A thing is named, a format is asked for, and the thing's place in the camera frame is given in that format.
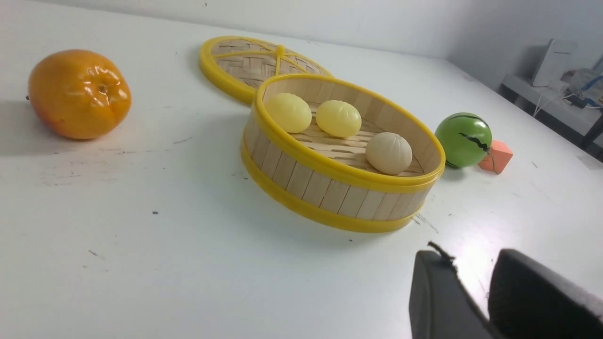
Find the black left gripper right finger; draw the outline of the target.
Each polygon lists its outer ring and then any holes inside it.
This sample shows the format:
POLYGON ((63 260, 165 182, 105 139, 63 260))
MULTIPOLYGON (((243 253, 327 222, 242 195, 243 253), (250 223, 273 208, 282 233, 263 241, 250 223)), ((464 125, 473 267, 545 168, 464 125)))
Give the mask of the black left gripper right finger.
POLYGON ((489 285, 489 321, 507 339, 600 339, 602 299, 514 249, 489 285))

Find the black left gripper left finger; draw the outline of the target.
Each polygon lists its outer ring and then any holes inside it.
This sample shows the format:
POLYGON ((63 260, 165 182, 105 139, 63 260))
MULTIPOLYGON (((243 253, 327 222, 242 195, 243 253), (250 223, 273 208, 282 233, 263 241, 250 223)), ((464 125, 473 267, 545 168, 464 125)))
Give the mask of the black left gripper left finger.
POLYGON ((414 339, 498 339, 458 277, 455 256, 429 242, 414 258, 408 303, 414 339))

